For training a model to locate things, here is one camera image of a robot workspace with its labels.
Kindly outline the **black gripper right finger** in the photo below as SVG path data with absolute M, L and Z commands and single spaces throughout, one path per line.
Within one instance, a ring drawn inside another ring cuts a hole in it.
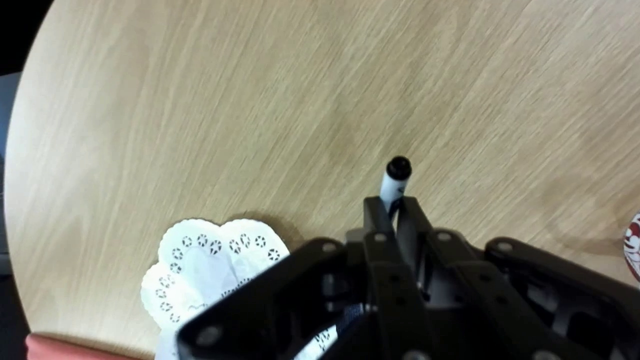
M 396 202 L 398 243 L 427 308 L 461 321 L 483 360 L 640 360 L 640 291 L 517 239 L 475 248 Z

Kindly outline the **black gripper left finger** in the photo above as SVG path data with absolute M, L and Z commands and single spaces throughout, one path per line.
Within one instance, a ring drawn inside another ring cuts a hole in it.
M 417 360 L 429 355 L 422 298 L 429 220 L 400 199 L 365 202 L 348 243 L 316 239 L 179 330 L 181 360 L 290 360 L 320 333 L 320 360 Z

